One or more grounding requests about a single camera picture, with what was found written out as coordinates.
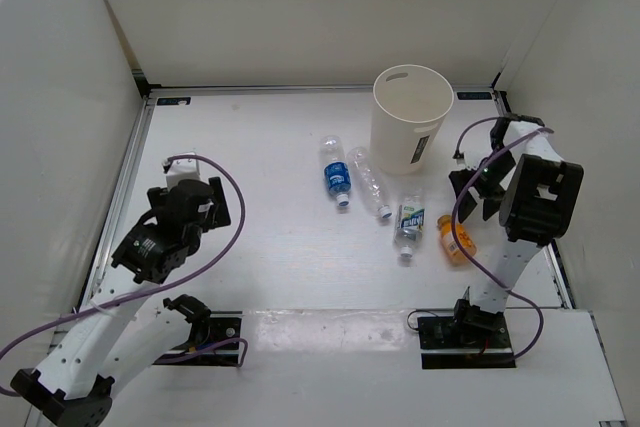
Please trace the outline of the orange juice bottle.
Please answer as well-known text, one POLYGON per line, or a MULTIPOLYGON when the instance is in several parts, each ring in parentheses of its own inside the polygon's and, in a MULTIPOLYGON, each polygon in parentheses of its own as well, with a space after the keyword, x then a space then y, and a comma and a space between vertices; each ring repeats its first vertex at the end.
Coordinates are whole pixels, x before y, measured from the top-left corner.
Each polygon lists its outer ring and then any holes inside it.
POLYGON ((457 223, 455 230, 452 230, 452 217, 450 215, 442 215, 439 217, 437 220, 437 228, 440 235, 441 246, 452 265, 459 266, 468 261, 467 256, 462 252, 460 247, 463 247, 472 257, 476 255, 477 247, 466 229, 457 223))

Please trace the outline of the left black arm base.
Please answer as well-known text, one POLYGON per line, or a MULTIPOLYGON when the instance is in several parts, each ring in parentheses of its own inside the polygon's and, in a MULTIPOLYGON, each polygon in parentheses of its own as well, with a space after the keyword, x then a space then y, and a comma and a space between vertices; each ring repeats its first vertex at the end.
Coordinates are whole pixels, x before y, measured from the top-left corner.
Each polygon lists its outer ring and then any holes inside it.
POLYGON ((241 336, 242 311, 214 311, 208 327, 195 340, 188 340, 170 349, 155 365, 198 366, 198 367, 238 367, 241 356, 239 342, 220 346, 217 350, 206 351, 213 344, 241 336))

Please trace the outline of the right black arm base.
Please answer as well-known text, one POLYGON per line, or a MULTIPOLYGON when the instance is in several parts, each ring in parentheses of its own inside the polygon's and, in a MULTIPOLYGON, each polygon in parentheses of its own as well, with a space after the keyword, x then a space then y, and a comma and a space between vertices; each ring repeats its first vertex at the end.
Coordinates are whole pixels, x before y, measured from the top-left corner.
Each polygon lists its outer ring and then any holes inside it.
POLYGON ((418 335, 423 370, 512 369, 514 350, 503 314, 489 329, 463 325, 449 312, 410 311, 406 319, 418 335))

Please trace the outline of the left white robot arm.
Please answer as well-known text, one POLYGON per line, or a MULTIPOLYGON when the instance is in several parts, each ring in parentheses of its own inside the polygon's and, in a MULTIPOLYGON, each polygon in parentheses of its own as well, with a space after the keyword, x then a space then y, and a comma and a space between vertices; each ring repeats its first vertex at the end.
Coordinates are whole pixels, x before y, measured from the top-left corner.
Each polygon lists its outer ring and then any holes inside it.
POLYGON ((150 208, 112 255, 89 309, 37 366, 21 369, 12 389, 56 426, 98 426, 115 390, 175 346, 197 347, 210 335, 210 309, 190 295, 166 298, 143 341, 120 337, 144 303, 201 245, 231 223, 222 182, 182 179, 147 192, 150 208))

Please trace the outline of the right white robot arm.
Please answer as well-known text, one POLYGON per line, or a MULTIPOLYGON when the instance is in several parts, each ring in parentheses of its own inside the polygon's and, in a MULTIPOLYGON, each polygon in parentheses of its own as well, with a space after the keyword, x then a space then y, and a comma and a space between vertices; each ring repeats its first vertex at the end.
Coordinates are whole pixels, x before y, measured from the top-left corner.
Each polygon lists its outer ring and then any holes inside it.
POLYGON ((488 280, 467 289, 456 302, 449 334, 470 347, 500 328, 512 289, 535 255, 568 230, 584 177, 581 165, 564 160, 547 140, 551 129, 536 117, 495 117, 490 154, 470 167, 460 151, 462 168, 449 180, 456 195, 452 217, 460 224, 482 201, 482 218, 493 216, 503 229, 489 265, 488 280))

